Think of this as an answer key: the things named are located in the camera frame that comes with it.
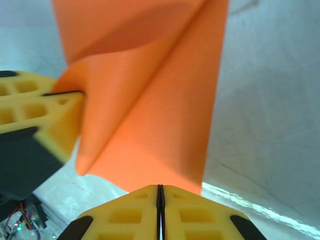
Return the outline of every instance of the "orange cloth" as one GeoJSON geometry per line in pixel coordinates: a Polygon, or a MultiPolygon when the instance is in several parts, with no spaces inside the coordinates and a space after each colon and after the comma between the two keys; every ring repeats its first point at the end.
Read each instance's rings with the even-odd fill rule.
{"type": "Polygon", "coordinates": [[[53,92],[87,96],[77,172],[199,194],[227,0],[53,5],[70,64],[53,92]]]}

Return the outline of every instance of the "orange fabric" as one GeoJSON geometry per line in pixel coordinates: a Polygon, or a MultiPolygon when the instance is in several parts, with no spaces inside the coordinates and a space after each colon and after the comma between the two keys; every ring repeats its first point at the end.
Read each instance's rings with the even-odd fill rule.
{"type": "Polygon", "coordinates": [[[53,91],[87,96],[78,173],[199,194],[227,1],[53,3],[71,64],[53,91]]]}

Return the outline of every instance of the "gray surface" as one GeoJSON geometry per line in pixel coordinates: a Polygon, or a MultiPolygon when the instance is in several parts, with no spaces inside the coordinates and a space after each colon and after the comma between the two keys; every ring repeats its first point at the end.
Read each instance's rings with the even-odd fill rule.
{"type": "MultiPolygon", "coordinates": [[[[58,77],[65,62],[49,1],[0,6],[0,69],[58,77]]],[[[229,12],[206,191],[263,216],[269,239],[320,239],[320,1],[232,0],[229,12]]],[[[70,221],[124,194],[72,164],[37,190],[70,221]]]]}
{"type": "Polygon", "coordinates": [[[207,183],[319,226],[320,1],[229,16],[207,183]]]}

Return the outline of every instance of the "yellow foam pad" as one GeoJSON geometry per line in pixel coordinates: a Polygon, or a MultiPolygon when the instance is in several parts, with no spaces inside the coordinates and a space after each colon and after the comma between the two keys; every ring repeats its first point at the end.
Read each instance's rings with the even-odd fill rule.
{"type": "Polygon", "coordinates": [[[181,188],[165,185],[166,240],[244,240],[230,220],[242,212],[181,188]]]}
{"type": "Polygon", "coordinates": [[[2,101],[0,134],[38,127],[33,137],[65,163],[79,135],[83,106],[84,95],[80,92],[2,101]]]}
{"type": "Polygon", "coordinates": [[[79,216],[93,221],[81,240],[155,240],[157,186],[149,185],[79,216]]]}
{"type": "Polygon", "coordinates": [[[0,77],[0,102],[41,96],[49,93],[56,82],[54,78],[31,72],[12,72],[16,75],[0,77]]]}

